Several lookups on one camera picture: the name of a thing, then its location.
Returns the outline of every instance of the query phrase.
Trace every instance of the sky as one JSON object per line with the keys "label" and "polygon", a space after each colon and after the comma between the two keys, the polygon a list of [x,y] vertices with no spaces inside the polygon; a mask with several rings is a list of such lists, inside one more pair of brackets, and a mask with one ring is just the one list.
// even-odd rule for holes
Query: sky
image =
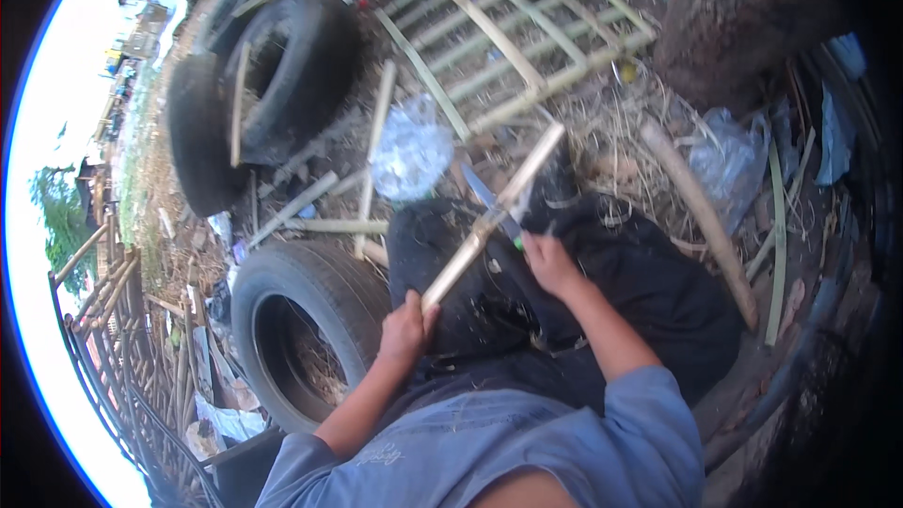
{"label": "sky", "polygon": [[[63,439],[112,506],[149,506],[138,471],[119,452],[91,409],[57,327],[47,285],[46,231],[29,200],[28,181],[44,166],[80,162],[113,81],[98,76],[123,28],[117,0],[62,0],[34,58],[6,168],[4,243],[16,317],[34,378]],[[68,122],[61,141],[57,134]],[[63,312],[74,299],[60,289]]]}

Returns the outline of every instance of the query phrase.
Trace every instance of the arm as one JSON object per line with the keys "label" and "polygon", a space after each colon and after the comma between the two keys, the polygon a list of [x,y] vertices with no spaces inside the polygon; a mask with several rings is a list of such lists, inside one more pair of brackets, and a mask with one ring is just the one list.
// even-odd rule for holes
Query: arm
{"label": "arm", "polygon": [[439,317],[439,307],[420,314],[420,295],[408,290],[398,310],[383,320],[383,337],[373,366],[357,388],[313,434],[339,459],[350,459],[373,436],[392,396],[423,356]]}
{"label": "arm", "polygon": [[577,269],[559,240],[527,231],[521,240],[539,285],[560,299],[577,318],[606,381],[612,382],[645,365],[661,365],[643,338]]}

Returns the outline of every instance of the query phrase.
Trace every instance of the t-shirt sleeve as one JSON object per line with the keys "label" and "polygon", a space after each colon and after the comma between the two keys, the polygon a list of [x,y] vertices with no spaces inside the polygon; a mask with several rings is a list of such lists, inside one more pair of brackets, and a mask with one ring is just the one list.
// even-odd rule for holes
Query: t-shirt sleeve
{"label": "t-shirt sleeve", "polygon": [[321,481],[339,464],[326,442],[313,434],[289,434],[257,499],[257,508],[315,505],[307,502]]}
{"label": "t-shirt sleeve", "polygon": [[602,424],[628,472],[656,483],[660,505],[699,505],[705,485],[703,446],[671,371],[640,367],[605,389]]}

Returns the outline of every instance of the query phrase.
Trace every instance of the black pants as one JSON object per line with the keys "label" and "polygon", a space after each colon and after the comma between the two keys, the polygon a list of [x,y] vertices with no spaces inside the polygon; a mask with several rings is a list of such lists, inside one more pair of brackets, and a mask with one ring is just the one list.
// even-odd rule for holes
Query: black pants
{"label": "black pants", "polygon": [[[393,307],[423,293],[467,236],[481,208],[425,200],[389,228]],[[743,320],[725,287],[679,253],[649,220],[599,194],[531,214],[528,231],[550,231],[674,375],[691,406],[723,378],[739,351]],[[536,283],[524,256],[496,231],[486,251],[442,302],[435,340],[389,421],[455,394],[514,388],[604,413],[605,379],[580,325]]]}

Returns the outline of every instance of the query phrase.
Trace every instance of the hand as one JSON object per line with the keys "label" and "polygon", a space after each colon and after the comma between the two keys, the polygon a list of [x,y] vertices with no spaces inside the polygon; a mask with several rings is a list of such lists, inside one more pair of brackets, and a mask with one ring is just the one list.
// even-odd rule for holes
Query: hand
{"label": "hand", "polygon": [[570,260],[561,240],[529,231],[522,231],[520,239],[524,243],[526,262],[546,292],[564,300],[567,289],[582,284],[585,277]]}
{"label": "hand", "polygon": [[421,315],[420,295],[416,290],[408,290],[404,304],[383,320],[377,358],[412,368],[423,357],[438,317],[439,305]]}

